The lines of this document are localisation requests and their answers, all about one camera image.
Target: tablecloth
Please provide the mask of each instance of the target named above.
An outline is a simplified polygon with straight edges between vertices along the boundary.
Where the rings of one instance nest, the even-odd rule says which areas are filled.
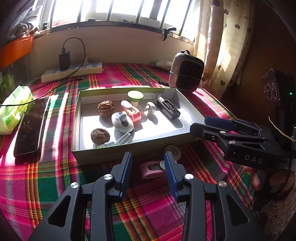
[[[0,149],[0,209],[11,227],[27,240],[44,214],[63,191],[74,181],[94,182],[110,172],[121,160],[78,167],[71,153],[72,125],[79,91],[99,88],[131,86],[163,87],[157,80],[167,81],[169,73],[145,64],[103,64],[103,73],[85,76],[69,82],[50,93],[51,104],[47,116],[40,161],[15,165],[13,148],[16,131],[3,136]],[[36,91],[39,97],[60,82]],[[35,89],[42,83],[31,87]],[[203,116],[233,118],[233,115],[208,92],[198,88],[187,93],[188,100]],[[252,208],[253,192],[249,174],[240,165],[227,162],[216,144],[196,141],[179,146],[182,156],[178,163],[200,180],[216,183],[224,180],[234,188],[240,199]],[[124,202],[112,205],[116,240],[181,240],[185,203],[176,203],[170,195],[166,177],[143,180],[139,165],[161,160],[162,152],[133,157],[130,187]],[[210,204],[207,210],[207,240],[212,236]],[[86,215],[85,240],[89,240],[90,210]]]

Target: white wall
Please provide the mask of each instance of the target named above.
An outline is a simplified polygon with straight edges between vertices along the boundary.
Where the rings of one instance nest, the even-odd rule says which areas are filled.
[[[127,27],[90,26],[61,30],[34,39],[29,54],[30,78],[37,78],[45,71],[59,67],[59,54],[64,41],[69,37],[80,38],[86,47],[86,55],[95,62],[103,63],[150,63],[159,60],[173,61],[176,53],[194,47],[168,36]],[[77,39],[67,41],[71,64],[83,60],[83,46]]]

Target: yellow string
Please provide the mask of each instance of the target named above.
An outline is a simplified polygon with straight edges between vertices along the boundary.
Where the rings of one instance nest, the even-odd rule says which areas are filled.
[[[286,134],[284,134],[279,128],[277,128],[275,126],[275,124],[272,123],[272,121],[270,120],[270,117],[268,117],[269,121],[271,122],[271,124],[275,127],[275,129],[277,129],[283,136],[287,137],[288,139],[290,139],[293,142],[296,142],[296,140],[292,139],[291,137],[287,136]]]

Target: camera lens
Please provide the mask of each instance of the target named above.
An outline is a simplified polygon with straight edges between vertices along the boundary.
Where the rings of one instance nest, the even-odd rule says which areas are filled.
[[[267,89],[266,89],[266,87],[264,87],[264,94],[265,94],[265,98],[267,98]]]
[[[270,100],[272,99],[270,85],[267,85],[267,96],[269,97]]]
[[[274,97],[274,99],[276,99],[277,94],[276,94],[276,86],[274,83],[272,83],[271,92],[272,92],[272,96]]]

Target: green plastic package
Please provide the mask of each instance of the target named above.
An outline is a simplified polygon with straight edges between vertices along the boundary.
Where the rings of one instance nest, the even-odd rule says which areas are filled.
[[[18,86],[3,102],[3,104],[22,104],[33,100],[33,95],[28,86]],[[28,105],[21,106],[1,106],[0,108],[0,135],[10,135],[22,116],[26,112]]]

